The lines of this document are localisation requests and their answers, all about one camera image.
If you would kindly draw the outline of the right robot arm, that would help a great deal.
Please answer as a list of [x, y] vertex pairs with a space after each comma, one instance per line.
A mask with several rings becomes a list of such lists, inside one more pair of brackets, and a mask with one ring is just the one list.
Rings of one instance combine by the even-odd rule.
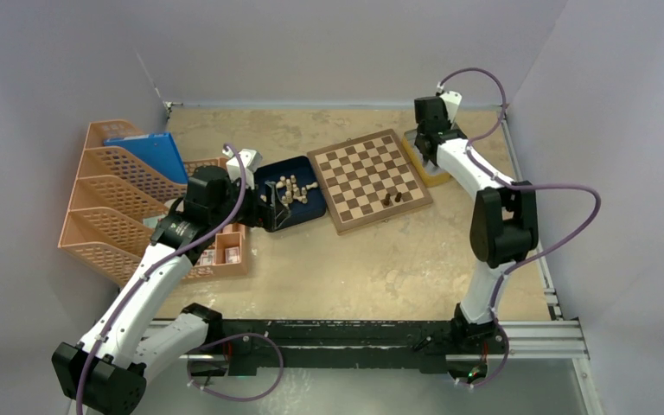
[[470, 352], [495, 332], [508, 269], [535, 249], [539, 232], [529, 182], [514, 182], [475, 150], [456, 125], [461, 101], [455, 92], [415, 99], [414, 145], [425, 163], [447, 172], [474, 202], [469, 242], [477, 263], [450, 330], [453, 345]]

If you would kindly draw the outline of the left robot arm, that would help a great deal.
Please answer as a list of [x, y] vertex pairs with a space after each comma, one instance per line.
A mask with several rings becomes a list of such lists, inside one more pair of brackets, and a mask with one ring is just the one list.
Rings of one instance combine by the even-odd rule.
[[161, 219], [128, 284], [105, 314], [74, 344], [61, 343], [51, 361], [77, 414], [130, 414], [146, 387], [190, 350], [211, 354], [242, 339], [227, 335], [222, 315], [193, 303], [160, 332], [144, 335], [161, 303], [186, 277], [226, 226], [272, 225], [274, 204], [258, 195], [255, 169], [233, 159], [202, 166]]

